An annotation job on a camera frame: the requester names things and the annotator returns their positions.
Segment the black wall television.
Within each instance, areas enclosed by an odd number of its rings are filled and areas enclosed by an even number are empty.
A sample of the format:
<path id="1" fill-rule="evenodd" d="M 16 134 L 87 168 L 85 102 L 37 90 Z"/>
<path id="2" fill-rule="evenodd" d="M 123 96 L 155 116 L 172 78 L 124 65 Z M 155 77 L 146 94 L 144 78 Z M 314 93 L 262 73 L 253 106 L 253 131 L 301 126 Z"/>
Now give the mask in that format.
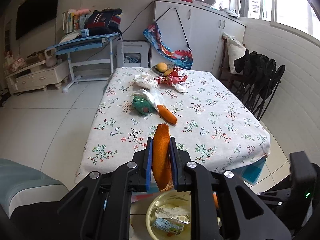
<path id="1" fill-rule="evenodd" d="M 16 40 L 57 17 L 59 0 L 26 0 L 17 10 Z"/>

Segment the teal sofa seat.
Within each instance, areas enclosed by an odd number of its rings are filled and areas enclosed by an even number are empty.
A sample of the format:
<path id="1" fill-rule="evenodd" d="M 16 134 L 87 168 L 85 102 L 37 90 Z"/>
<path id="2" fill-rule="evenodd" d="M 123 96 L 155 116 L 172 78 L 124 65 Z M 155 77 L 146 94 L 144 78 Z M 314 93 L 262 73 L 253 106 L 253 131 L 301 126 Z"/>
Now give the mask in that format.
<path id="1" fill-rule="evenodd" d="M 1 206 L 8 217 L 19 206 L 41 202 L 57 202 L 67 187 L 34 168 L 1 159 Z"/>

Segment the yellow orange fruit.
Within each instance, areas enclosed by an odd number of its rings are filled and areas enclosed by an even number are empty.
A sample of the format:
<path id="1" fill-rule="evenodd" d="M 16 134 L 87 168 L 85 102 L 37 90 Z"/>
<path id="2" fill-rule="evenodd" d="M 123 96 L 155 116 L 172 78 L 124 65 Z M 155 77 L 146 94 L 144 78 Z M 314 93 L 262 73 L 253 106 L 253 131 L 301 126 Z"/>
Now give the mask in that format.
<path id="1" fill-rule="evenodd" d="M 168 70 L 168 65 L 164 62 L 160 62 L 156 65 L 156 68 L 159 72 L 164 73 Z"/>

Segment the green crumpled wrapper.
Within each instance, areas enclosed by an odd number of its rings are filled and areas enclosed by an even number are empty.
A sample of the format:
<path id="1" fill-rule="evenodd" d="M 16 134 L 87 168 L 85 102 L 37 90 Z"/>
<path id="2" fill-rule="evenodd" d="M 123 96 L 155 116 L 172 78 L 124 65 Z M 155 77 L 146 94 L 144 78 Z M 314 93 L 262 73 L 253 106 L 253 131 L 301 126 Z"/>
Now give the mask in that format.
<path id="1" fill-rule="evenodd" d="M 132 99 L 132 107 L 141 115 L 149 115 L 156 112 L 156 109 L 145 95 L 135 95 Z"/>

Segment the dark school backpack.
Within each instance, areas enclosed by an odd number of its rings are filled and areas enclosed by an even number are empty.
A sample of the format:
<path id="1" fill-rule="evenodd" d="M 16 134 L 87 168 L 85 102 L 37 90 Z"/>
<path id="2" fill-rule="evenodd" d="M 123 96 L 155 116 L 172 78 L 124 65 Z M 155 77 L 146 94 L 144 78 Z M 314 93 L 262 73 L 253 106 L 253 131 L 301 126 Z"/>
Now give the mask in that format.
<path id="1" fill-rule="evenodd" d="M 120 23 L 122 10 L 120 8 L 107 8 L 101 11 L 95 10 L 87 19 L 85 29 L 88 29 L 89 35 L 107 35 L 107 34 L 122 34 Z"/>

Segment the white cushion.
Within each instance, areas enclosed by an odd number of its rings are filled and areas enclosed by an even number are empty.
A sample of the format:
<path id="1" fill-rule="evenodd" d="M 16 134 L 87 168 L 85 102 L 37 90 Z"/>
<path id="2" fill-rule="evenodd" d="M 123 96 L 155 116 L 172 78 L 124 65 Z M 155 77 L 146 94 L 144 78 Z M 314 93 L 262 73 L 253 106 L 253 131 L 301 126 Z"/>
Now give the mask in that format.
<path id="1" fill-rule="evenodd" d="M 227 33 L 223 33 L 223 38 L 227 41 L 227 50 L 228 50 L 228 59 L 229 59 L 229 69 L 231 74 L 239 74 L 243 75 L 243 72 L 237 72 L 234 61 L 240 59 L 245 55 L 246 48 L 245 46 L 236 39 L 235 36 L 228 35 Z"/>

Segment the white crumpled tissue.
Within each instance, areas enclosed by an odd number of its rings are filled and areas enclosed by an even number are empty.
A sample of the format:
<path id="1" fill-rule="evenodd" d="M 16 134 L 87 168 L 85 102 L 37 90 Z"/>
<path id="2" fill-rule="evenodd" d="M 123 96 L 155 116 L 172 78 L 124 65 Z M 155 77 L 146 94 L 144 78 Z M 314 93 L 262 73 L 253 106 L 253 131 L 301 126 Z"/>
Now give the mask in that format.
<path id="1" fill-rule="evenodd" d="M 155 87 L 150 90 L 140 89 L 134 93 L 134 96 L 141 96 L 146 99 L 157 112 L 159 112 L 158 105 L 165 105 L 163 95 Z"/>

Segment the white plastic bag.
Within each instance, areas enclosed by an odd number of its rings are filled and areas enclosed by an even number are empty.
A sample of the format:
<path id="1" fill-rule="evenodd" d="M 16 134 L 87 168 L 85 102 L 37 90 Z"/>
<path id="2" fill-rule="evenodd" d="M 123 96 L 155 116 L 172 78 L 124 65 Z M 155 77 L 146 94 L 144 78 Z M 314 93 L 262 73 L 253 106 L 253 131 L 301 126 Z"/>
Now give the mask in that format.
<path id="1" fill-rule="evenodd" d="M 142 72 L 141 74 L 137 74 L 134 77 L 135 84 L 139 87 L 145 89 L 158 88 L 158 82 L 154 79 L 153 76 L 146 72 Z"/>

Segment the dark fruit plate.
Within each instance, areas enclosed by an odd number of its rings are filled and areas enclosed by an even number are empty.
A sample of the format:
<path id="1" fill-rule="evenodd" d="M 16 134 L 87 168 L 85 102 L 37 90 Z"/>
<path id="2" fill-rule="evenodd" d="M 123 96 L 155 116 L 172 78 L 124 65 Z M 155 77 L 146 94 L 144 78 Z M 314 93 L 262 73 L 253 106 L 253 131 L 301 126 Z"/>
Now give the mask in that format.
<path id="1" fill-rule="evenodd" d="M 152 66 L 151 69 L 157 75 L 168 76 L 174 70 L 174 65 L 161 62 L 157 65 Z"/>

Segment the long orange peel strip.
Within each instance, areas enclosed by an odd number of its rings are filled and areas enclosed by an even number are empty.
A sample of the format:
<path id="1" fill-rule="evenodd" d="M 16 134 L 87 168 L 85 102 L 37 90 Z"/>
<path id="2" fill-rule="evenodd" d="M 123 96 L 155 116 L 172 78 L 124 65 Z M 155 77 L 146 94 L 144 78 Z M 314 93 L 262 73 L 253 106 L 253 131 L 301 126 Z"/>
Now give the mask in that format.
<path id="1" fill-rule="evenodd" d="M 170 156 L 169 126 L 159 124 L 153 136 L 152 147 L 152 172 L 159 191 L 169 191 L 173 188 Z"/>

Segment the row of books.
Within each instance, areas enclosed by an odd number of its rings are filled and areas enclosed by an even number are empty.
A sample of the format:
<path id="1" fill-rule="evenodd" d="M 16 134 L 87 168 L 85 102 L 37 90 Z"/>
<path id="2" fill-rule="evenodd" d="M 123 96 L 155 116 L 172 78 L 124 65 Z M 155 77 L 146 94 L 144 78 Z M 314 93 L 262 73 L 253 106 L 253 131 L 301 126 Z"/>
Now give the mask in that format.
<path id="1" fill-rule="evenodd" d="M 84 29 L 92 12 L 89 9 L 69 9 L 62 13 L 62 31 L 64 34 Z"/>

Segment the pink kettlebell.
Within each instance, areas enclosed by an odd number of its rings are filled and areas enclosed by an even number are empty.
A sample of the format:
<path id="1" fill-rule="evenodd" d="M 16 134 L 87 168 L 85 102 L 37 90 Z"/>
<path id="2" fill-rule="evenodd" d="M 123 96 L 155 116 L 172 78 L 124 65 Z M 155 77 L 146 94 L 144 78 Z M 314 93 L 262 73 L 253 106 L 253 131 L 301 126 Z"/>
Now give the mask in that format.
<path id="1" fill-rule="evenodd" d="M 56 58 L 56 55 L 55 55 L 55 49 L 54 48 L 46 49 L 44 51 L 44 56 L 46 58 L 46 66 L 48 68 L 54 67 L 57 64 L 57 58 Z"/>

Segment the wooden chair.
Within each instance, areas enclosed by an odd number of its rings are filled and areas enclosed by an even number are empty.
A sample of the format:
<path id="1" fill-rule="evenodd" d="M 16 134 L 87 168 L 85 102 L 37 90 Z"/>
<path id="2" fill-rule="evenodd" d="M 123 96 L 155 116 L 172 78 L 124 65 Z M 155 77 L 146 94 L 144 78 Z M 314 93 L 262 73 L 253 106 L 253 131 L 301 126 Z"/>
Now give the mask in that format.
<path id="1" fill-rule="evenodd" d="M 221 64 L 219 66 L 219 78 L 218 80 L 226 85 L 226 87 L 230 91 L 238 91 L 240 89 L 240 85 L 245 81 L 245 78 L 242 75 L 231 74 L 229 68 L 229 59 L 228 59 L 228 50 L 227 50 L 227 38 L 222 37 L 223 40 L 223 51 L 221 57 Z"/>

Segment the small white crumpled paper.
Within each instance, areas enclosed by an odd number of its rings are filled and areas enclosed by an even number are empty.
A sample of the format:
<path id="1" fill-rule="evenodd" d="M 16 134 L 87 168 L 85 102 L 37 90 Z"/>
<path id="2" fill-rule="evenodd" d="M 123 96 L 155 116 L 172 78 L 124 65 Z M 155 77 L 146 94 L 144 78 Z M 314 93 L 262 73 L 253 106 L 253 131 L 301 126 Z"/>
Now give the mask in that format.
<path id="1" fill-rule="evenodd" d="M 172 84 L 172 87 L 173 87 L 176 91 L 178 91 L 178 92 L 180 92 L 180 93 L 186 93 L 186 92 L 187 92 L 186 87 L 183 86 L 183 85 L 181 85 L 181 84 L 179 84 L 179 83 Z"/>

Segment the black folding chairs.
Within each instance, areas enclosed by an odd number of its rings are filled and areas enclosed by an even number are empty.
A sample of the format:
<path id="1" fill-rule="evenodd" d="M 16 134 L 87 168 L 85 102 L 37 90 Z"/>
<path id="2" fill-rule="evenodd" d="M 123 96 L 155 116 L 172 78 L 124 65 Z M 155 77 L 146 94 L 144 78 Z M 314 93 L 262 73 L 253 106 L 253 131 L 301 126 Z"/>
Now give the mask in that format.
<path id="1" fill-rule="evenodd" d="M 286 67 L 278 67 L 274 59 L 249 50 L 234 61 L 234 66 L 238 74 L 242 73 L 242 80 L 234 94 L 260 121 L 281 83 Z"/>

